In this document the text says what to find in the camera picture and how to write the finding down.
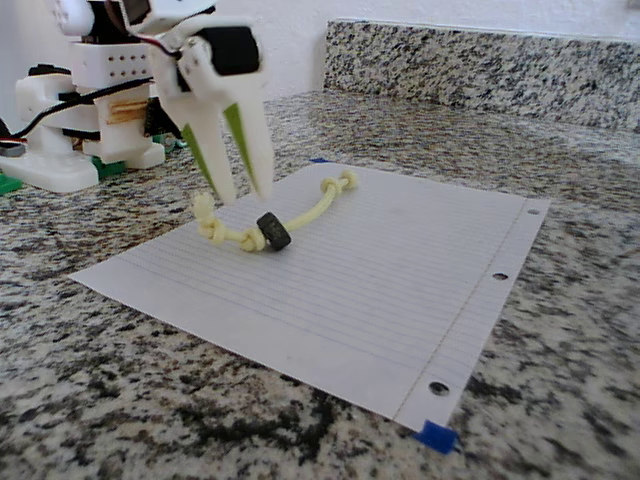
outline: black cable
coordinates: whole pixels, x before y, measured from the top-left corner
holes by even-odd
[[[35,116],[33,120],[20,130],[17,133],[11,134],[11,138],[20,139],[27,135],[31,130],[36,128],[36,126],[49,115],[53,115],[54,113],[62,112],[64,110],[68,110],[73,107],[77,107],[78,105],[86,104],[87,102],[93,102],[98,98],[108,97],[109,95],[113,95],[114,93],[122,92],[124,90],[131,90],[132,88],[137,88],[141,85],[145,85],[151,82],[151,78],[139,78],[137,80],[130,80],[128,82],[121,83],[119,85],[114,85],[112,87],[103,88],[101,90],[96,90],[91,93],[87,93],[85,95],[79,95],[73,100],[68,100],[66,102],[60,102],[57,105],[53,105],[52,107],[43,110],[38,115]]]

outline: white wall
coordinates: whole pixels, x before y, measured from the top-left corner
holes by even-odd
[[[326,22],[361,18],[640,41],[640,10],[629,0],[220,0],[218,12],[249,15],[267,50],[267,98],[319,89]],[[3,0],[0,116],[16,118],[13,83],[38,62],[68,64],[66,39],[45,0]]]

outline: notebook paper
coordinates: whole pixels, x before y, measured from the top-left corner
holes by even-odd
[[[344,168],[306,167],[217,215],[284,222]],[[72,278],[414,430],[444,425],[549,202],[348,168],[360,186],[280,252],[214,247],[192,222]]]

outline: speckled granite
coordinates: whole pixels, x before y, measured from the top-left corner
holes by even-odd
[[[640,478],[640,136],[338,93],[268,113],[279,176],[325,156],[555,198],[452,417],[462,452],[67,278],[191,220],[182,154],[0,197],[0,478]]]
[[[640,44],[329,23],[325,87],[640,133]]]

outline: blue painter's tape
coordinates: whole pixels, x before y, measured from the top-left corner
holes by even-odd
[[[448,455],[455,447],[458,434],[450,428],[441,427],[427,420],[424,422],[422,431],[416,433],[413,438],[436,452]]]

